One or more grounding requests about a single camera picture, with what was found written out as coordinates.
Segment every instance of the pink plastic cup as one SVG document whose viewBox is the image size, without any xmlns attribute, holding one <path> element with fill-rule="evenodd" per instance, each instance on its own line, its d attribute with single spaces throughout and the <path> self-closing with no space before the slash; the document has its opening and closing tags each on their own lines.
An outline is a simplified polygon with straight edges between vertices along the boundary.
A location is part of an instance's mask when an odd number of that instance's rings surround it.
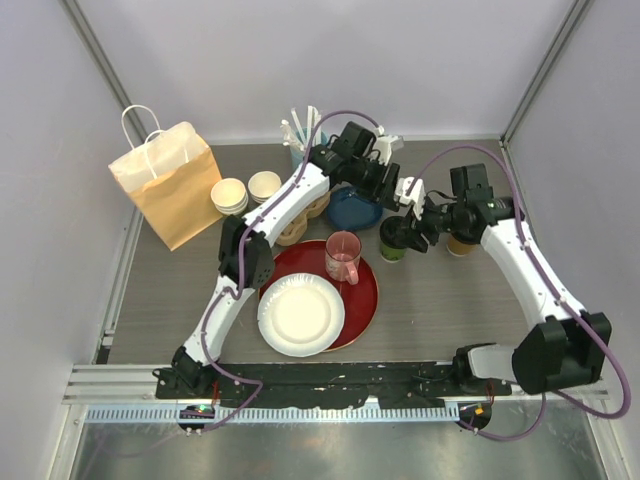
<svg viewBox="0 0 640 480">
<path fill-rule="evenodd" d="M 327 239 L 325 267 L 331 278 L 339 282 L 358 283 L 358 264 L 362 243 L 351 232 L 336 232 Z"/>
</svg>

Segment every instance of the paper bag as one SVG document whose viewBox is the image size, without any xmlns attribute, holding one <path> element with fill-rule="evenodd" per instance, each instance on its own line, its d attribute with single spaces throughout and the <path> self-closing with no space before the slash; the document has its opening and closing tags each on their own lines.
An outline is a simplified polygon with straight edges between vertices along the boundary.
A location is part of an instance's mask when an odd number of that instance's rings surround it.
<svg viewBox="0 0 640 480">
<path fill-rule="evenodd" d="M 134 105 L 123 112 L 122 118 L 135 107 L 148 110 Z M 132 150 L 109 169 L 151 228 L 173 251 L 222 217 L 210 196 L 211 188 L 222 177 L 211 148 L 191 124 L 182 122 L 164 131 L 151 114 L 158 129 L 136 148 L 125 129 Z"/>
</svg>

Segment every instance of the stacked bowls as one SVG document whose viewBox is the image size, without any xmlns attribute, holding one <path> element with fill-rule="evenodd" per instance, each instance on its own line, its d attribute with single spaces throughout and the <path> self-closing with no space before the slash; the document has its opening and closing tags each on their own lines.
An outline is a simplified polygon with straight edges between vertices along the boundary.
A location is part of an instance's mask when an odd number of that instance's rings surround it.
<svg viewBox="0 0 640 480">
<path fill-rule="evenodd" d="M 249 193 L 257 204 L 269 200 L 280 189 L 280 186 L 282 186 L 282 181 L 274 172 L 258 172 L 249 179 Z"/>
<path fill-rule="evenodd" d="M 211 200 L 223 215 L 238 215 L 249 204 L 247 189 L 237 178 L 224 178 L 211 189 Z"/>
</svg>

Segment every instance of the red tray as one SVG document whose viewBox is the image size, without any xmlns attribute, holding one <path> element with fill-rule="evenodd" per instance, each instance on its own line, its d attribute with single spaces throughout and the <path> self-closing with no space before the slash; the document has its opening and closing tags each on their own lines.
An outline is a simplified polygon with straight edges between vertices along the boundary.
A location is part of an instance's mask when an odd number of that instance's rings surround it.
<svg viewBox="0 0 640 480">
<path fill-rule="evenodd" d="M 337 282 L 324 267 L 324 240 L 298 243 L 276 256 L 276 269 L 269 281 L 260 289 L 260 297 L 276 280 L 293 273 L 312 273 L 328 280 L 340 293 L 344 301 L 344 327 L 340 336 L 326 351 L 346 347 L 355 342 L 367 329 L 378 307 L 378 282 L 373 270 L 364 258 L 360 258 L 357 285 Z"/>
</svg>

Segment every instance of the mug handle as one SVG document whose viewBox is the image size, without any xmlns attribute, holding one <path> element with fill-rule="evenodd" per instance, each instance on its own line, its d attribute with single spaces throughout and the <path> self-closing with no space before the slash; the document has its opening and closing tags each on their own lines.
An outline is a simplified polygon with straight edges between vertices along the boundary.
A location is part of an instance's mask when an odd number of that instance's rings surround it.
<svg viewBox="0 0 640 480">
<path fill-rule="evenodd" d="M 347 273 L 348 273 L 348 277 L 347 280 L 349 281 L 349 283 L 351 285 L 355 285 L 358 283 L 358 267 L 356 267 L 356 264 L 353 262 L 348 262 L 347 263 Z"/>
</svg>

